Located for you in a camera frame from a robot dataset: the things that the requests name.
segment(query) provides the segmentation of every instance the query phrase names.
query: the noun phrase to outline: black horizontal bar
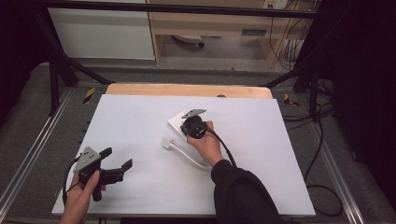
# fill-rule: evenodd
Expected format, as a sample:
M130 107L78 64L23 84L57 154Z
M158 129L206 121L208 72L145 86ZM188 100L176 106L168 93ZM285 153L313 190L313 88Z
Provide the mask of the black horizontal bar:
M333 16L333 14L331 13L314 12L314 11L276 10L276 9L245 8L245 7L243 8L203 7L203 6L114 3L114 2L109 3L109 2L88 2L88 1L63 1L63 0L35 0L32 2L42 7L89 9L89 10L173 12L173 13L302 18L302 19L320 19L320 18L323 19Z

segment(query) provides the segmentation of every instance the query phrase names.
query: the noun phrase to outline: hand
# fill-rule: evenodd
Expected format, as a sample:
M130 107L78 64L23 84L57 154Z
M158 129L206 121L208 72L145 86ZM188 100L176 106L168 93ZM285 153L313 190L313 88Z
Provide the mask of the hand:
M207 127L215 131L211 120L206 122ZM210 132L206 131L204 137L195 139L187 136L187 142L195 147L198 153L209 162L210 166L214 166L218 161L224 160L220 151L219 140Z
M70 186L74 186L68 192L62 224L84 223L88 208L90 207L91 195L99 182L100 173L95 171L85 187L78 184L78 174L74 174Z

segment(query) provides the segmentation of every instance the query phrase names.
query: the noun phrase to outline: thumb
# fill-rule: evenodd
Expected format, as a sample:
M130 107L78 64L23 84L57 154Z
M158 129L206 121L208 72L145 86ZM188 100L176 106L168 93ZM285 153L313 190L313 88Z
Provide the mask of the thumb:
M99 171L95 171L90 179L88 180L87 184L85 185L84 190L82 191L82 194L85 196L91 197L93 190L96 188L96 186L99 183L99 178L100 178L100 173Z

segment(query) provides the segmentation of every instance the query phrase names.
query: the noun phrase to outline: wall socket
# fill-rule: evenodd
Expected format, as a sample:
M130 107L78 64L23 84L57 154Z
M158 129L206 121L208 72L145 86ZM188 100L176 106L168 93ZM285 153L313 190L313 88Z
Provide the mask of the wall socket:
M288 0L265 0L262 8L283 9L287 3Z

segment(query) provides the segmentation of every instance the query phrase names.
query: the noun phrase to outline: gray carpet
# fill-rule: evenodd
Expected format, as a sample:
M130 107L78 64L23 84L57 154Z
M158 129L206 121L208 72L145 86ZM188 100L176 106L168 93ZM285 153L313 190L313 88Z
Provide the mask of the gray carpet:
M255 86L274 78L274 74L259 76L254 72L244 72L244 75L241 76L241 73L232 71L205 71L203 74L198 71L187 72L183 70L98 69L98 72L104 77L124 82ZM0 190L7 186L12 177L11 174L15 173L30 145L33 144L40 128L44 125L50 111L47 81L47 69L37 68L24 90L20 104L16 105L7 122L2 126L0 155L1 158L12 158L12 160L2 163L2 167L5 168L0 172ZM30 85L34 85L35 88L33 90L29 89ZM83 139L83 130L88 128L87 121L91 119L100 95L105 92L106 87L96 88L90 103L84 105L82 101L88 89L88 87L75 89L64 114L53 130L14 204L12 204L7 214L8 219L15 217L58 219L58 217L50 214L56 200L55 194L62 186L65 167L76 156L79 147L78 141ZM289 94L290 99L297 99L292 92L289 92ZM304 113L299 106L285 105L282 92L274 93L274 97L278 100L283 115L301 115ZM287 128L296 125L298 123L287 124ZM327 117L324 119L323 127L325 139L341 167L366 222L396 223L394 211L378 189L365 164L354 162L351 159L349 147L336 118ZM308 125L289 131L289 134L297 161L304 174L318 144ZM308 183L322 184L332 188L332 181L321 157L315 163L308 178ZM315 206L330 213L337 209L336 200L326 191L312 190L310 195ZM340 217L317 215L315 217L298 218L297 220L304 223L348 223L345 213Z

